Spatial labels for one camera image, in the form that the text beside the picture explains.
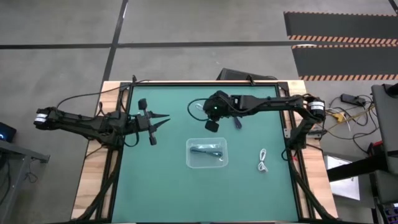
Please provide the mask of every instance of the desk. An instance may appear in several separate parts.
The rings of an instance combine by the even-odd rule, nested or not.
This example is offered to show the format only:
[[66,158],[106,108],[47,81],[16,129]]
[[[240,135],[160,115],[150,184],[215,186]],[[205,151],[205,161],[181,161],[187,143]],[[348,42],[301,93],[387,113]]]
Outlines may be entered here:
[[[223,83],[247,83],[246,81],[222,81]],[[258,81],[258,83],[274,83],[275,81]],[[295,81],[287,81],[289,84],[289,92],[291,95],[294,94],[304,94],[305,85],[303,81],[295,80]],[[110,90],[112,88],[116,88],[120,85],[120,82],[105,82],[103,85],[103,91]],[[104,93],[100,96],[100,101],[103,102],[103,110],[105,113],[114,111],[117,103],[119,92],[117,90],[111,91],[108,93]],[[289,123],[289,114],[284,113],[287,126],[290,126]],[[301,120],[301,117],[298,114],[294,116],[296,123],[298,124]],[[315,146],[319,146],[319,142],[314,139],[308,139],[308,143],[313,144]],[[88,145],[87,153],[94,151],[99,147],[97,142],[90,142]],[[335,208],[335,203],[333,200],[333,196],[331,194],[330,185],[328,181],[328,177],[326,174],[325,165],[323,162],[322,152],[317,149],[307,148],[303,151],[303,159],[305,163],[305,170],[307,172],[307,177],[309,181],[309,185],[317,199],[320,203],[328,210],[330,214],[337,217],[337,212]],[[99,191],[101,187],[101,180],[103,178],[103,172],[105,167],[106,155],[108,154],[106,149],[101,149],[96,154],[93,154],[84,163],[81,173],[80,184],[78,187],[78,192],[76,195],[75,205],[73,208],[72,218],[76,218],[83,213],[86,207],[91,203],[94,199],[95,195]],[[114,166],[114,161],[110,164],[111,169]],[[308,217],[308,210],[306,199],[303,193],[299,190],[300,195],[300,203],[303,211],[303,217]],[[102,214],[105,217],[108,214],[109,207],[109,198],[110,198],[110,190],[104,200],[104,207],[102,209]]]

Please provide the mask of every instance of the metal frame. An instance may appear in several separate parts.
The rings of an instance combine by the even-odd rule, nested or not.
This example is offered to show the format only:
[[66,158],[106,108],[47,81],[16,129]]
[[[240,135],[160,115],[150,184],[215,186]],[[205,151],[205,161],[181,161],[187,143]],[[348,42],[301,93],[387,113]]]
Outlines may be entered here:
[[[167,83],[162,83],[162,82],[159,82],[159,83],[138,83],[138,84],[136,84],[136,86],[251,86],[251,85],[252,84],[250,84],[250,83],[228,83],[228,82],[224,82],[223,83],[222,81],[218,81],[218,82],[214,82],[214,83],[208,83],[208,82],[203,82],[203,83],[201,83],[201,82],[197,82],[197,83],[189,83],[189,82],[167,82]],[[286,86],[287,86],[286,82],[256,83],[255,85],[256,86],[274,86],[275,87],[275,91],[276,91],[276,95],[278,97],[280,97],[280,91],[284,91],[286,96],[290,96],[289,95],[290,94],[289,93],[289,89],[287,89],[287,90],[285,89]],[[134,88],[130,88],[128,90],[129,90],[129,94],[128,94],[128,97],[127,97],[126,110],[130,111],[131,99],[132,99],[132,96],[133,96]],[[124,92],[124,90],[119,91],[118,98],[120,97],[120,94],[123,94],[123,92]],[[280,113],[280,122],[281,122],[281,125],[283,127],[282,128],[282,134],[283,134],[283,129],[286,127],[286,122],[285,122],[285,117],[284,117],[283,111],[280,111],[279,113]],[[292,123],[292,127],[294,127],[295,126],[295,121],[294,121],[294,117],[292,117],[292,115],[293,115],[293,113],[291,113],[291,114],[289,113],[290,122]],[[117,194],[117,186],[118,186],[118,181],[119,181],[120,164],[121,164],[121,159],[122,159],[122,156],[123,156],[123,150],[124,149],[119,149],[118,150],[118,156],[116,158],[116,165],[114,167],[114,170],[117,170],[117,173],[116,173],[116,178],[115,178],[114,184],[113,184],[112,189],[111,189],[111,198],[109,200],[109,210],[108,210],[108,215],[106,217],[106,219],[108,221],[112,220],[112,215],[113,215],[113,210],[114,210],[114,203],[115,203],[116,194]],[[112,152],[109,153],[109,151],[108,151],[107,156],[106,156],[106,164],[110,163],[110,161],[112,160],[112,157],[113,157],[113,153]],[[304,168],[305,166],[303,164],[302,154],[298,153],[297,154],[297,158],[298,158],[298,163],[300,165],[300,174],[302,175],[304,181],[306,183],[308,183],[307,174],[306,174],[305,168]],[[297,183],[294,181],[294,178],[293,178],[293,175],[292,175],[292,171],[290,169],[289,169],[289,171],[290,171],[290,178],[291,178],[291,181],[292,181],[292,188],[293,188],[293,194],[294,194],[294,199],[295,199],[295,204],[296,204],[297,216],[298,216],[298,219],[300,220],[301,218],[303,218],[303,213],[302,213],[302,206],[301,206],[301,201],[300,201],[299,190],[298,190],[298,187],[297,187]],[[105,167],[103,181],[102,181],[101,185],[104,184],[104,182],[106,181],[105,177],[108,176],[108,175],[105,175],[105,174],[108,174],[109,172],[110,172],[110,166]],[[312,211],[312,213],[313,213],[313,208],[309,204],[308,200],[307,200],[307,205],[308,205],[308,211],[309,211],[310,217],[312,218],[312,215],[311,215],[310,211]],[[97,210],[96,219],[102,218],[102,216],[101,216],[102,215],[102,205],[100,205],[100,208],[101,209]]]
[[15,201],[17,199],[18,191],[22,187],[22,183],[25,180],[25,175],[28,172],[30,162],[32,159],[37,159],[41,163],[48,163],[50,156],[16,146],[6,141],[0,141],[0,152],[6,152],[8,157],[7,159],[22,161],[22,164],[19,166],[16,172],[16,178],[14,180],[11,179],[11,188],[6,196],[6,200],[4,201],[4,210],[2,210],[2,214],[0,214],[0,223],[7,223],[11,214],[11,210],[14,207]]

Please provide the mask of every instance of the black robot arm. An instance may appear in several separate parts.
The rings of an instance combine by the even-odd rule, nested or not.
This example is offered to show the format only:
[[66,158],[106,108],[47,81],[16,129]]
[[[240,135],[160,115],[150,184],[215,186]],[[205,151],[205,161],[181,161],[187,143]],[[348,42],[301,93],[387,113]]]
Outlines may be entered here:
[[303,120],[299,126],[292,128],[287,138],[290,149],[305,148],[308,132],[316,123],[325,120],[325,102],[311,95],[256,98],[251,95],[228,96],[223,91],[217,91],[205,101],[203,110],[209,118],[205,127],[213,132],[218,130],[216,122],[224,117],[250,116],[260,111],[296,111]]
[[127,134],[148,131],[150,144],[155,145],[155,131],[169,119],[153,125],[150,123],[150,119],[162,118],[168,115],[147,111],[145,99],[139,100],[138,105],[139,109],[144,111],[144,115],[136,114],[130,116],[120,111],[113,111],[104,116],[95,116],[94,118],[67,113],[55,107],[48,107],[37,110],[34,124],[37,129],[62,129],[79,134],[87,139],[95,139],[104,147],[113,148],[123,146],[123,137]]

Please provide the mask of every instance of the black metal frame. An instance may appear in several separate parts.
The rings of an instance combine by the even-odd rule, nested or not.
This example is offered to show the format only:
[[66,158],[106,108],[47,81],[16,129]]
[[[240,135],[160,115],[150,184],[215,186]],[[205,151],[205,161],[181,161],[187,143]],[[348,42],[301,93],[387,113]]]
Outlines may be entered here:
[[[138,83],[136,85],[137,86],[251,86],[253,84],[252,83],[236,83],[236,82],[231,83],[231,82],[217,81],[217,82],[191,82],[191,83],[189,83],[189,82],[158,82],[158,83],[150,82],[150,83]],[[255,85],[256,86],[274,86],[277,97],[280,97],[280,91],[284,91],[284,94],[286,96],[290,96],[289,89],[286,88],[288,86],[286,82],[256,83]],[[133,95],[134,88],[131,88],[128,90],[129,90],[129,94],[127,97],[127,105],[126,105],[127,112],[131,108],[131,98]],[[118,98],[120,97],[120,94],[123,94],[123,92],[124,92],[123,90],[119,91]],[[286,121],[285,121],[283,111],[280,111],[279,114],[280,114],[281,125],[283,128],[286,128]],[[292,124],[292,128],[294,128],[295,120],[294,120],[294,117],[292,117],[292,115],[293,115],[293,113],[289,113],[290,122]],[[300,174],[302,175],[304,181],[308,184],[307,174],[305,172],[305,168],[304,168],[305,166],[303,163],[304,162],[303,155],[302,155],[302,153],[299,153],[299,152],[297,153],[297,159],[298,159],[298,163],[300,164]],[[106,156],[106,165],[107,165],[107,163],[110,164],[110,161],[112,160],[112,156],[113,156],[113,153],[111,151],[108,151],[107,156]],[[123,149],[120,149],[120,150],[118,150],[118,156],[116,158],[116,165],[114,168],[114,170],[117,170],[117,173],[116,173],[116,178],[115,178],[114,184],[111,189],[111,198],[109,200],[109,210],[108,210],[108,215],[106,217],[106,219],[108,221],[112,220],[114,203],[115,203],[116,193],[117,193],[117,186],[118,186],[118,181],[119,181],[119,171],[120,171],[120,167],[117,167],[117,166],[119,166],[121,164],[122,156],[123,156]],[[298,219],[300,220],[301,218],[303,218],[303,213],[302,213],[299,189],[297,187],[297,183],[294,181],[294,177],[293,177],[291,169],[289,169],[289,171],[290,171],[290,178],[292,181],[292,188],[293,188],[293,194],[294,194],[294,199],[295,199],[297,216],[298,216]],[[103,185],[104,182],[106,181],[106,177],[109,175],[109,172],[110,172],[110,166],[106,166],[104,169],[104,176],[103,176],[103,181],[102,181],[101,185]],[[308,201],[308,199],[307,199],[307,205],[308,205],[308,211],[309,211],[310,218],[315,218],[315,216],[313,214],[313,207],[310,205],[310,202]],[[102,218],[101,215],[102,215],[103,206],[100,205],[99,208],[100,209],[98,209],[97,213],[96,213],[97,214],[96,219]]]

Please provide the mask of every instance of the black floor mat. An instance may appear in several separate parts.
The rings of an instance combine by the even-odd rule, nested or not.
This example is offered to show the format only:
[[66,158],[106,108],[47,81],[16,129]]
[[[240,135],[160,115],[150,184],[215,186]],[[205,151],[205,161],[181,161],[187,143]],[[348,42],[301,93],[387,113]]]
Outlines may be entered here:
[[291,40],[316,40],[359,44],[395,44],[398,16],[284,12]]
[[395,44],[293,46],[302,80],[398,79],[398,47]]

